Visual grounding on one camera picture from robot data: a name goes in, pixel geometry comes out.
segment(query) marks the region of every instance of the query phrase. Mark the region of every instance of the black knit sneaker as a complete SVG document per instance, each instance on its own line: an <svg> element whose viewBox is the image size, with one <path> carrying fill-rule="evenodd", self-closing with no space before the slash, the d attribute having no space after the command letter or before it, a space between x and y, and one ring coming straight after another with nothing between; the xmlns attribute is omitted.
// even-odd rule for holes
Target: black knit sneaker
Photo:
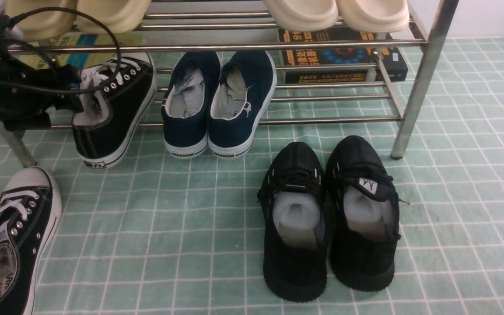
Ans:
<svg viewBox="0 0 504 315"><path fill-rule="evenodd" d="M81 89L97 86L116 70L116 57L82 70ZM144 52L122 54L122 70L101 91L80 96L84 111L73 116L73 138L83 162L104 169L118 164L133 133L154 100L157 77L153 58Z"/></svg>
<svg viewBox="0 0 504 315"><path fill-rule="evenodd" d="M323 176L312 149L294 142L273 160L258 191L266 220L264 279L288 301L312 301L326 288Z"/></svg>
<svg viewBox="0 0 504 315"><path fill-rule="evenodd" d="M15 174L0 196L0 315L32 315L38 263L62 215L54 179L40 168Z"/></svg>
<svg viewBox="0 0 504 315"><path fill-rule="evenodd" d="M400 239L392 177L365 139L349 136L330 155L326 185L336 205L330 265L337 279L359 291L388 287Z"/></svg>

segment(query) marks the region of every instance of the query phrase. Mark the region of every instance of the metal shoe rack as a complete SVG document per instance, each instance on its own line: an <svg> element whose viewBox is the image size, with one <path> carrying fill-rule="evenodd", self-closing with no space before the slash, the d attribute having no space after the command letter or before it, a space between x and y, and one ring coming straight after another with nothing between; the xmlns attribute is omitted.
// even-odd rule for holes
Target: metal shoe rack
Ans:
<svg viewBox="0 0 504 315"><path fill-rule="evenodd" d="M374 41L340 41L340 42L270 42L270 43L250 43L250 44L229 44L229 45L145 45L145 46L124 46L123 52L188 52L200 50L212 50L216 52L236 51L236 50L288 50L288 49L336 49L336 48L376 48L368 63L364 64L344 64L332 66L278 66L278 71L294 70L328 70L328 69L348 69L348 70L368 70L366 82L348 83L328 83L328 84L278 84L278 89L300 89L300 88L385 88L386 93L354 94L354 95L331 95L331 96L302 96L274 98L272 102L341 102L352 100L368 99L388 99L393 115L370 115L370 116L349 116L349 117L327 117L327 118L301 118L301 119L264 119L260 122L263 125L275 124L326 124L326 123L368 123L368 122L398 122L399 129L396 140L392 148L393 159L401 159L404 156L410 136L414 129L421 106L424 102L431 78L438 63L446 40L446 34L452 23L452 18L456 11L458 0L440 0L438 11L430 32L426 32L421 20L413 10L410 10L411 20L409 28L414 39L408 40L386 40L386 34L377 34ZM159 32L172 30L246 30L246 29L268 29L278 28L273 22L257 22L251 19L270 18L270 13L264 12L209 12L209 13L168 13L168 14L147 14L143 23L136 29L138 31ZM161 21L167 19L186 20L184 24L165 24ZM392 83L388 78L386 69L378 58L378 51L385 47L405 47L419 46L423 52L420 67L416 74L416 79L408 102L405 107L399 103L399 98ZM43 50L54 54L71 53L113 53L113 46L68 46L52 47L44 45ZM27 54L21 48L13 48L12 53ZM376 81L376 69L383 74L383 81ZM158 74L169 74L171 69L158 68ZM165 92L165 87L160 87L159 92ZM160 100L155 100L154 105L159 106ZM143 128L162 127L162 122L144 122L140 124ZM55 124L51 130L71 129L71 125ZM24 132L8 132L0 123L0 133L20 160L24 167L33 166L36 161L22 142Z"/></svg>

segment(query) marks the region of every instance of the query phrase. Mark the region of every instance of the black box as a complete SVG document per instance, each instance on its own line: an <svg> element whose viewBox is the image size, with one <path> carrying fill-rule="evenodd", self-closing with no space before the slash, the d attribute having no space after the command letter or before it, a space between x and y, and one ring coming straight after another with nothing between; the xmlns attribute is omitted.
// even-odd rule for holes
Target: black box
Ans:
<svg viewBox="0 0 504 315"><path fill-rule="evenodd" d="M278 30L280 42L328 42L340 40L374 40L372 33L357 32L344 26L336 26L327 30L314 32L293 32ZM341 48L324 50L284 50L282 62L285 66L313 66L329 64L355 64L369 62L370 49ZM382 62L392 82L405 81L408 66L398 48L384 48ZM303 70L285 73L286 84L330 83L365 81L366 70ZM380 70L377 79L382 80Z"/></svg>

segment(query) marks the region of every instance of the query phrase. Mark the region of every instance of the slipper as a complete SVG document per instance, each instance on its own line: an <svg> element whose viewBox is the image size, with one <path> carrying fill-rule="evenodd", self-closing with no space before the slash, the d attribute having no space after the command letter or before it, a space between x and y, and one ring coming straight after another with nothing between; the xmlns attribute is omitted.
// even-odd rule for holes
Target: slipper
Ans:
<svg viewBox="0 0 504 315"><path fill-rule="evenodd" d="M77 10L96 18L108 26L114 34L134 30L144 19L151 0L79 0ZM106 34L89 20L78 17L79 30L92 34Z"/></svg>
<svg viewBox="0 0 504 315"><path fill-rule="evenodd" d="M408 28L407 0L336 0L344 22L359 32L390 33Z"/></svg>
<svg viewBox="0 0 504 315"><path fill-rule="evenodd" d="M5 14L13 17L44 7L74 9L77 7L77 0L7 0ZM18 24L24 33L22 40L38 42L62 36L71 30L75 17L75 14L58 11L42 12L30 16Z"/></svg>
<svg viewBox="0 0 504 315"><path fill-rule="evenodd" d="M319 31L338 20L334 0L263 0L277 24L297 32Z"/></svg>

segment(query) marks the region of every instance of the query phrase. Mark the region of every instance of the black cable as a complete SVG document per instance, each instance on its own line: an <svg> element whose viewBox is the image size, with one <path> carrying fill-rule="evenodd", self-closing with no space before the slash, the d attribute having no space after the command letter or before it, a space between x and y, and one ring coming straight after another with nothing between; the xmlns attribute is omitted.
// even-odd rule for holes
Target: black cable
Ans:
<svg viewBox="0 0 504 315"><path fill-rule="evenodd" d="M11 18L10 23L8 25L9 28L14 28L16 24L22 22L22 20L29 18L30 16L33 16L35 14L39 14L42 12L50 12L50 11L60 11L60 12L66 12L69 14L76 14L77 16L81 16L82 18L86 18L87 20L90 20L90 22L93 22L94 24L100 26L109 36L112 38L112 42L114 42L114 46L116 46L116 69L110 76L110 78L104 80L101 82L98 86L94 86L91 88L86 88L84 90L57 90L54 88L45 88L45 87L37 87L37 86L30 86L30 85L25 85L25 84L17 84L14 82L8 82L5 80L0 80L0 86L8 86L11 88L20 88L22 90L28 90L28 91L33 91L33 92L38 92L41 94L58 94L58 95L79 95L79 94L85 94L85 93L91 93L91 92L96 92L102 90L106 85L112 83L115 79L116 76L120 73L120 66L121 66L121 59L122 59L122 52L120 48L120 43L118 42L118 39L114 35L114 33L102 22L99 20L96 20L96 18L93 18L92 16L88 14L84 14L83 12L79 12L78 10L73 10L69 8L61 8L61 7L46 7L46 8L39 8L36 10L32 10L30 12L26 12L24 14L20 14L18 16L15 16ZM32 50L28 49L34 53L36 53L36 50L42 52L40 49Z"/></svg>
<svg viewBox="0 0 504 315"><path fill-rule="evenodd" d="M6 48L8 48L10 45L17 45L20 46L26 50L30 50L34 52L37 56L39 56L44 62L48 64L48 68L52 70L52 73L54 74L53 80L55 80L58 77L58 72L56 72L56 66L54 66L54 62L52 62L52 58L48 56L43 50L40 48L33 46L32 44L29 44L28 42L23 42L22 40L18 39L13 39L13 38L5 38L0 41L0 45L6 44Z"/></svg>

